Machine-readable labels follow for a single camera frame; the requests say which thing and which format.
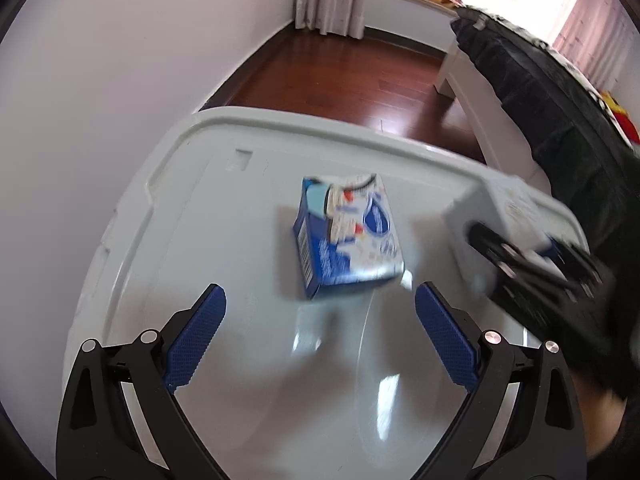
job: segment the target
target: windowsill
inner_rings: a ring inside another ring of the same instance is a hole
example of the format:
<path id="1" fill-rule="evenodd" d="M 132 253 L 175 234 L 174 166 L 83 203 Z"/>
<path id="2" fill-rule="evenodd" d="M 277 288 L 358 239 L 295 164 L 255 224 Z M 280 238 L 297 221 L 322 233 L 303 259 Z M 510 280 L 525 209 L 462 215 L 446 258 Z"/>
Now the windowsill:
<path id="1" fill-rule="evenodd" d="M 455 10 L 449 9 L 449 7 L 442 6 L 441 4 L 434 4 L 429 0 L 406 0 L 408 2 L 413 2 L 414 4 L 422 5 L 423 7 L 430 7 L 431 9 L 437 10 L 447 16 L 452 16 L 454 18 L 458 17 L 458 14 Z"/>

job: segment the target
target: blue and white box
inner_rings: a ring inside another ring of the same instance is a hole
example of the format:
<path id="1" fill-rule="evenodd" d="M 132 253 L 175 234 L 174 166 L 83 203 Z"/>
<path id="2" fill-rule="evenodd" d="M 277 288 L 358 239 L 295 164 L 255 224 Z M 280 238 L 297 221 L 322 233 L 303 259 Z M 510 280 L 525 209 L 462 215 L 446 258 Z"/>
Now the blue and white box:
<path id="1" fill-rule="evenodd" d="M 385 186 L 376 174 L 304 178 L 293 232 L 308 298 L 404 273 Z"/>

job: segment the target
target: black blanket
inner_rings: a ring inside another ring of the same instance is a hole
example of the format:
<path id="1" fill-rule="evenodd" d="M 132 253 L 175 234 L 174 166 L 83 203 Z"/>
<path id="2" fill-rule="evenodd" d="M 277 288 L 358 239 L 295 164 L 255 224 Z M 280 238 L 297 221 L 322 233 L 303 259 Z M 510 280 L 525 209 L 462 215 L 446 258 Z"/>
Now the black blanket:
<path id="1" fill-rule="evenodd" d="M 477 10 L 458 12 L 451 27 L 460 50 L 524 134 L 553 196 L 580 222 L 591 253 L 616 274 L 610 328 L 620 342 L 621 359 L 629 359 L 640 301 L 640 160 L 594 96 L 545 45 L 529 43 Z M 482 24 L 475 27 L 479 18 Z"/>

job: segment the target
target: white bed frame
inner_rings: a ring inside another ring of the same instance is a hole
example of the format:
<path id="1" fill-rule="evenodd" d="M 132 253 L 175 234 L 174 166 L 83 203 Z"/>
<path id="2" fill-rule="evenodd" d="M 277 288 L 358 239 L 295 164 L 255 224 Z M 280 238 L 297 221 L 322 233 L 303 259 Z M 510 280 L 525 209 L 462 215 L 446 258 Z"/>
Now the white bed frame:
<path id="1" fill-rule="evenodd" d="M 439 94 L 458 99 L 490 168 L 519 176 L 551 195 L 549 180 L 531 158 L 527 139 L 500 106 L 492 86 L 455 41 L 434 86 Z"/>

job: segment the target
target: metal screw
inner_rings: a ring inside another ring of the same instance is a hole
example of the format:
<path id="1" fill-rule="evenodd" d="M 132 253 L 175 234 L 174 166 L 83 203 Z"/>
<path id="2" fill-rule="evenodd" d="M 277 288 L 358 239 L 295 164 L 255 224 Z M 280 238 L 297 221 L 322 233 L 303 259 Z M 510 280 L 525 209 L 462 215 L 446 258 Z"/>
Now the metal screw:
<path id="1" fill-rule="evenodd" d="M 140 341 L 147 344 L 152 343 L 156 339 L 158 339 L 158 333 L 155 330 L 146 330 L 146 332 L 143 332 L 140 336 Z"/>
<path id="2" fill-rule="evenodd" d="M 556 343 L 555 341 L 547 341 L 545 343 L 545 348 L 549 350 L 552 354 L 557 354 L 558 350 L 560 349 L 560 347 L 558 346 L 558 343 Z"/>
<path id="3" fill-rule="evenodd" d="M 510 266 L 508 266 L 505 262 L 499 262 L 498 263 L 498 268 L 504 272 L 507 276 L 509 276 L 511 279 L 516 277 L 516 273 L 513 272 L 513 269 L 511 269 Z"/>
<path id="4" fill-rule="evenodd" d="M 82 343 L 82 351 L 90 352 L 95 348 L 95 339 L 87 339 L 84 343 Z"/>
<path id="5" fill-rule="evenodd" d="M 492 345 L 497 345 L 500 341 L 502 341 L 502 337 L 500 336 L 500 334 L 494 332 L 493 330 L 489 330 L 489 332 L 485 333 L 484 338 Z"/>

